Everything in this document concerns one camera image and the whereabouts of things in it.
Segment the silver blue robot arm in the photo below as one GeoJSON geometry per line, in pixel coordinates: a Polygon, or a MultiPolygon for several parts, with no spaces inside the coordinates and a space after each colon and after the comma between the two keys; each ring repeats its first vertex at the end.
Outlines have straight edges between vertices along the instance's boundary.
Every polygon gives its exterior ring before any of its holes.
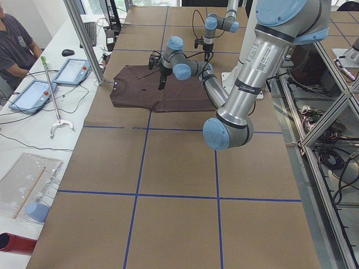
{"type": "Polygon", "coordinates": [[[237,10],[239,0],[229,0],[225,17],[220,17],[215,13],[207,15],[204,26],[204,36],[202,38],[202,48],[205,52],[204,61],[208,62],[213,52],[216,30],[223,30],[236,33],[239,28],[237,21],[237,10]]]}
{"type": "Polygon", "coordinates": [[[258,1],[255,40],[231,91],[221,85],[209,62],[188,59],[183,40],[171,36],[158,62],[159,88],[165,87],[169,75],[180,81],[197,77],[217,109],[216,116],[203,126],[207,145],[216,150],[242,146],[253,135],[248,113],[270,74],[277,70],[278,59],[291,45],[325,39],[330,10],[330,1],[258,1]]]}

